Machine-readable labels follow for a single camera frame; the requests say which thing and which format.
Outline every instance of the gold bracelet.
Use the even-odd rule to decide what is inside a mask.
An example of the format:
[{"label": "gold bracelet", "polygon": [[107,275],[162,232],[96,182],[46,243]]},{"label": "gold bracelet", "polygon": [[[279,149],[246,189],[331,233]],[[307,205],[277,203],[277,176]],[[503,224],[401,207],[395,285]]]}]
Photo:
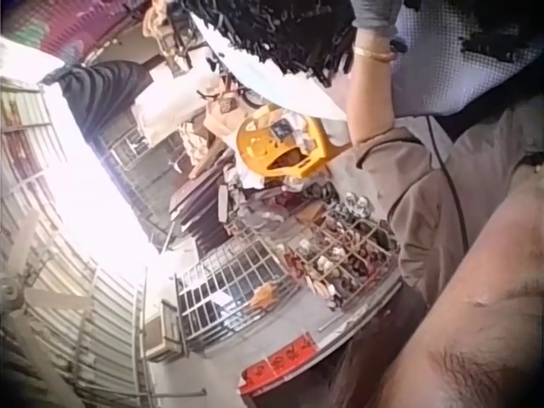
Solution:
[{"label": "gold bracelet", "polygon": [[368,49],[354,47],[354,53],[360,55],[361,57],[368,58],[370,60],[375,60],[377,62],[389,63],[397,59],[397,53],[393,51],[390,53],[374,53]]}]

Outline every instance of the air conditioner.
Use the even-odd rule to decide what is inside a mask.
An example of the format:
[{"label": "air conditioner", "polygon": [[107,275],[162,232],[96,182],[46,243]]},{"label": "air conditioner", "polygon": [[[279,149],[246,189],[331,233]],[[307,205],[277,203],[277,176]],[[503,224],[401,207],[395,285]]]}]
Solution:
[{"label": "air conditioner", "polygon": [[178,309],[162,299],[159,310],[145,320],[145,358],[152,363],[186,356],[180,334]]}]

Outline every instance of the orange object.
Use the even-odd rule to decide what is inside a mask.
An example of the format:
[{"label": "orange object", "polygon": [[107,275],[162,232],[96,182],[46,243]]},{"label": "orange object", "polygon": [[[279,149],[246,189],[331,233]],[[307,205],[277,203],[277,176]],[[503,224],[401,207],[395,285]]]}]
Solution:
[{"label": "orange object", "polygon": [[309,334],[304,334],[280,351],[272,354],[268,360],[278,377],[283,377],[304,363],[311,360],[317,353],[314,340]]},{"label": "orange object", "polygon": [[[253,172],[264,177],[291,176],[304,179],[351,147],[351,144],[335,146],[330,142],[321,120],[304,116],[305,133],[314,148],[307,156],[302,155],[292,134],[286,133],[280,138],[272,131],[273,125],[280,122],[281,112],[279,106],[263,106],[253,112],[238,130],[236,147],[241,159]],[[294,164],[285,164],[287,158],[293,157],[297,157]],[[281,167],[276,166],[278,162],[281,162]]]},{"label": "orange object", "polygon": [[314,358],[318,349],[312,337],[305,333],[265,360],[251,365],[242,372],[246,382],[238,388],[240,394],[254,394],[271,383],[281,380]]},{"label": "orange object", "polygon": [[260,360],[257,364],[246,368],[241,377],[246,382],[238,388],[241,395],[251,394],[277,379],[276,373],[268,360]]},{"label": "orange object", "polygon": [[253,293],[253,297],[249,302],[251,309],[268,309],[278,301],[278,293],[275,285],[266,282],[258,287]]}]

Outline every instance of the hairy arm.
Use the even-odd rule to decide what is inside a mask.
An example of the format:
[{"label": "hairy arm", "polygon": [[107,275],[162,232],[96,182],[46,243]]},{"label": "hairy arm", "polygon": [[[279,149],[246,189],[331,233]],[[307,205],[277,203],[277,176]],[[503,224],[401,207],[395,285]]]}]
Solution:
[{"label": "hairy arm", "polygon": [[515,406],[542,367],[544,189],[510,195],[408,342],[377,406]]}]

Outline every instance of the yellow device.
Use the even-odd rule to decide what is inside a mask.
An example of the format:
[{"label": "yellow device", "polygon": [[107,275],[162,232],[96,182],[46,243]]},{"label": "yellow device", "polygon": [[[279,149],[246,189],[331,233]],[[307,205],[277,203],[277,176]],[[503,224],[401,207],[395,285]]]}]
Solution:
[{"label": "yellow device", "polygon": [[[241,159],[253,172],[264,177],[291,176],[303,179],[338,156],[351,144],[335,146],[329,140],[321,120],[300,116],[309,141],[303,151],[295,139],[296,130],[282,118],[286,112],[276,105],[266,105],[253,112],[240,126],[236,146]],[[293,157],[296,163],[284,164]]]}]

